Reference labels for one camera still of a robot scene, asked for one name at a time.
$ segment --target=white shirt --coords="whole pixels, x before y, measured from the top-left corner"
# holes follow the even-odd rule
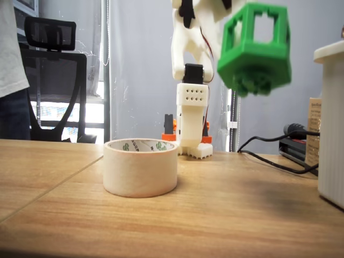
[[[12,0],[0,0],[0,98],[28,88]]]

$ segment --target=office chair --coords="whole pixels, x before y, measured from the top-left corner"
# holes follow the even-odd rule
[[[22,48],[20,50],[30,84],[27,99],[30,109],[31,140],[70,141],[70,139],[62,140],[62,133],[66,127],[74,127],[77,128],[77,142],[95,143],[95,135],[85,134],[87,58],[84,54],[62,52],[75,49],[76,24],[69,21],[26,17],[24,31],[30,46],[46,49],[46,51]],[[37,116],[31,101],[37,103]],[[45,114],[41,112],[41,102],[55,105],[56,108],[46,110],[45,114],[50,112],[51,116],[60,120],[44,120]],[[58,103],[68,103],[68,107],[61,107]],[[78,114],[75,112],[76,104],[80,107]],[[43,129],[41,126],[53,127],[53,129]]]

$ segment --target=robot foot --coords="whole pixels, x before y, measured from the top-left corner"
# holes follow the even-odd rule
[[[213,155],[213,146],[211,144],[199,144],[197,147],[178,146],[178,155],[188,155],[195,159],[204,159]]]

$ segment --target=black cable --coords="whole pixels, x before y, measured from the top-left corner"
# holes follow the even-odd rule
[[[298,175],[306,174],[309,171],[312,171],[312,170],[317,169],[319,167],[319,164],[316,164],[315,166],[307,168],[307,169],[304,169],[304,170],[296,170],[296,169],[292,169],[292,168],[288,168],[288,167],[276,164],[276,163],[274,163],[274,162],[272,162],[270,160],[264,159],[263,157],[260,157],[259,155],[255,154],[253,152],[250,152],[249,150],[242,150],[241,153],[247,153],[247,154],[255,157],[256,159],[264,161],[265,163],[270,164],[270,165],[272,165],[272,166],[274,166],[276,168],[283,169],[283,170],[286,170],[288,172],[292,172],[292,173],[298,174]]]
[[[246,141],[243,145],[241,145],[241,147],[238,149],[237,152],[241,152],[242,148],[244,148],[246,145],[248,145],[251,141],[257,139],[257,140],[260,140],[260,141],[266,141],[266,142],[272,142],[272,141],[279,141],[279,140],[282,140],[284,138],[287,138],[287,137],[290,137],[294,134],[304,134],[304,135],[311,135],[311,136],[320,136],[320,133],[314,133],[314,132],[309,132],[309,131],[293,131],[291,133],[288,133],[288,134],[285,134],[283,136],[280,136],[280,137],[276,137],[276,138],[262,138],[262,137],[259,137],[259,136],[253,136],[252,138],[248,139],[248,141]]]
[[[250,138],[248,141],[246,141],[243,145],[241,145],[241,147],[238,149],[238,153],[247,153],[247,154],[255,157],[256,159],[259,159],[259,160],[261,160],[261,161],[263,161],[263,162],[265,162],[267,164],[270,164],[270,165],[272,165],[272,166],[274,166],[276,168],[279,168],[279,169],[286,170],[288,172],[292,172],[294,174],[298,174],[298,175],[306,174],[309,171],[317,169],[319,167],[319,164],[316,164],[315,166],[309,167],[309,168],[304,169],[304,170],[295,170],[295,169],[292,169],[292,168],[288,168],[288,167],[276,164],[276,163],[274,163],[274,162],[272,162],[270,160],[264,159],[263,157],[260,157],[259,155],[255,154],[253,152],[250,152],[249,150],[242,150],[242,148],[244,148],[246,145],[248,145],[251,141],[253,141],[255,139],[260,140],[260,141],[265,141],[265,142],[279,141],[279,140],[282,140],[282,139],[287,138],[289,136],[292,136],[295,133],[311,135],[311,136],[320,136],[320,133],[309,132],[309,131],[293,131],[293,132],[288,133],[286,135],[283,135],[283,136],[280,136],[280,137],[276,137],[276,138],[271,138],[271,139],[262,138],[262,137],[259,137],[259,136],[254,136],[254,137]]]

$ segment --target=white robot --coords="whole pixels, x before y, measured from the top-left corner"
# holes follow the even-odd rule
[[[201,143],[204,110],[209,104],[214,69],[211,55],[221,52],[221,20],[239,11],[249,0],[172,0],[173,39],[171,46],[173,78],[177,86],[176,142],[180,155],[203,159],[213,154],[211,144]],[[240,38],[240,24],[235,29]],[[190,52],[197,64],[184,64],[184,53]]]

